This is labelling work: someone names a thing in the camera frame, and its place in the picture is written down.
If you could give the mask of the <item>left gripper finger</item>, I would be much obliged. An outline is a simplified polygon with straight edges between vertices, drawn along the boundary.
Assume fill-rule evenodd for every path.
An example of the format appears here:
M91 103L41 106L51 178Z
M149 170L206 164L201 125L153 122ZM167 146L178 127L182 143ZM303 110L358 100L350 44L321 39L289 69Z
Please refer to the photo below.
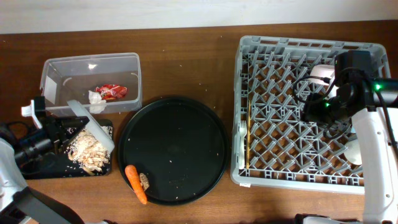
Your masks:
M60 118L60 122L64 128L84 128L90 119L87 116L71 116Z
M76 127L66 127L62 129L62 135L60 143L57 147L57 153L63 153L69 144L86 128L86 125L80 125Z

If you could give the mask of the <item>rice and peanut leftovers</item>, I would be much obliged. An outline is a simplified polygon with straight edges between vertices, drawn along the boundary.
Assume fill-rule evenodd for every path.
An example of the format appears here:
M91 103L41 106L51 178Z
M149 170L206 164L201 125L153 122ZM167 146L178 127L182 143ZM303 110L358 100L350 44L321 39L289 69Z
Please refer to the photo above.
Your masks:
M108 171L111 154L86 128L67 146L68 158L88 175Z

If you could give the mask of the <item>white tissue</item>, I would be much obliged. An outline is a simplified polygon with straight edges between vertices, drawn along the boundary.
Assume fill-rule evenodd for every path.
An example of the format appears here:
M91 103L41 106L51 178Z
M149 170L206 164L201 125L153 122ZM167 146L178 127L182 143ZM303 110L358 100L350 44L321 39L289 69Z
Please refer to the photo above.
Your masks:
M88 99L90 102L89 111L91 114L100 114L106 107L106 100L103 100L98 92L88 91Z

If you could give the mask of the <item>grey plate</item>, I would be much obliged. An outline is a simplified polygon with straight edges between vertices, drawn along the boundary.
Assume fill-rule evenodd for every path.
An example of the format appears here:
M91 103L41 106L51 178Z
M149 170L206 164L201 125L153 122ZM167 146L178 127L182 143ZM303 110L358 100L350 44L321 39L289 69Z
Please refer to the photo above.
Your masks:
M76 116L86 116L89 122L86 129L106 148L109 153L114 149L114 142L111 137L102 129L100 124L92 117L89 111L77 100L67 101L68 106L72 109Z

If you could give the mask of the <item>pink bowl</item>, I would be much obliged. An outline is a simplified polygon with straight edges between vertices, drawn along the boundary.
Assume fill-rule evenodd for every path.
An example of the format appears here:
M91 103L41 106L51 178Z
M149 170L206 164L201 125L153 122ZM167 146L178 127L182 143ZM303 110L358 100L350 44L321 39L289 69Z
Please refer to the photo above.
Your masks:
M333 65L316 65L312 68L308 81L319 85L332 83L335 76L335 67Z

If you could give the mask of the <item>red snack wrapper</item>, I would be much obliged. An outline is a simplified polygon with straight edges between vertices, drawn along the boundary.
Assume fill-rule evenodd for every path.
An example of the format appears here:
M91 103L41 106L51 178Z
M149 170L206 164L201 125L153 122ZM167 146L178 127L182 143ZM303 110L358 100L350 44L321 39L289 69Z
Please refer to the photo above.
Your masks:
M127 95L127 87L121 85L106 84L97 86L95 92L99 93L102 100L117 100Z

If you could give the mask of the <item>white cup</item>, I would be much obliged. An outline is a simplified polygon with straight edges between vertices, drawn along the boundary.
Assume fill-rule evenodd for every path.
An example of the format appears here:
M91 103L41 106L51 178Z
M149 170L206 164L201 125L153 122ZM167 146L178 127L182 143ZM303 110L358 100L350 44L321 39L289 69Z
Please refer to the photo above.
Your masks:
M358 139L354 139L345 144L345 158L352 164L360 166L362 164L361 152Z

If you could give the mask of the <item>orange carrot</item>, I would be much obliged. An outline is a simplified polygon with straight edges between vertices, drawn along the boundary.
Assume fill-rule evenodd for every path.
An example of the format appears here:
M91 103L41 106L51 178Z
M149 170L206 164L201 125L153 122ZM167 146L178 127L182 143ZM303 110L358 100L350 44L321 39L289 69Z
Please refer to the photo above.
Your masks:
M147 196L144 193L143 186L141 185L141 181L139 178L139 174L137 173L137 169L133 165L128 165L125 167L124 173L136 195L139 199L140 203L146 205L147 204Z

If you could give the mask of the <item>wooden chopstick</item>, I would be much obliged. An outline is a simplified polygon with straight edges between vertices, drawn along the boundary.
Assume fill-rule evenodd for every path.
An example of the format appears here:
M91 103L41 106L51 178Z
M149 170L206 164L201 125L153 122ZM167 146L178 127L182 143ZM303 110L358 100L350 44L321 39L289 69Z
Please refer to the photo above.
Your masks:
M250 136L251 136L251 100L248 99L248 113L247 113L247 139L246 139L246 169L250 165Z

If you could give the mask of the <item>white plastic fork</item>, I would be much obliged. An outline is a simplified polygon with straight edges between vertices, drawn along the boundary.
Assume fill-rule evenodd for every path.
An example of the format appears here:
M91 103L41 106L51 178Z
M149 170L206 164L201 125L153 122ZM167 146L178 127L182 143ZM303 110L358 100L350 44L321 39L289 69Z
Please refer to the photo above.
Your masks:
M244 138L247 135L247 122L242 120L239 125L239 157L238 157L238 169L244 169L245 166L245 147Z

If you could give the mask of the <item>brown ginger piece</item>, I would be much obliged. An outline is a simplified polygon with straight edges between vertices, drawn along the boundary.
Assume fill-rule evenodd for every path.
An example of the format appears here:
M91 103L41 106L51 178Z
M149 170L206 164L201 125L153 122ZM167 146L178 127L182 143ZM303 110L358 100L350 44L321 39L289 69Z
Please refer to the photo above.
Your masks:
M144 173L140 173L139 180L140 180L140 184L141 184L143 190L146 191L150 186L149 179L147 178L147 176Z

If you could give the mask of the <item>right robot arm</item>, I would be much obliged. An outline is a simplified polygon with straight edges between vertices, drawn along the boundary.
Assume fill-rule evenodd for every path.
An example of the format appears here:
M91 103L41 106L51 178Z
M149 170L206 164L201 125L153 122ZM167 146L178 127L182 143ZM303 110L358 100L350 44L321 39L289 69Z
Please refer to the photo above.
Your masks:
M307 80L326 93L303 100L301 120L330 129L347 123L359 143L364 175L364 223L397 223L397 80L384 77L370 52L349 50L333 65L317 65Z

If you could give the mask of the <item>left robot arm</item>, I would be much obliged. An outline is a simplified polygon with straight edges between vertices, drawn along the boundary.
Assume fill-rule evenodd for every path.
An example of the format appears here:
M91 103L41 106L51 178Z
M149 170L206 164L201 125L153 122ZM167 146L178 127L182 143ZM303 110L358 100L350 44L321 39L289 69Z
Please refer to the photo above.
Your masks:
M58 154L89 123L86 116L44 118L42 128L17 139L1 123L1 223L83 223L70 207L29 187L21 168L48 153Z

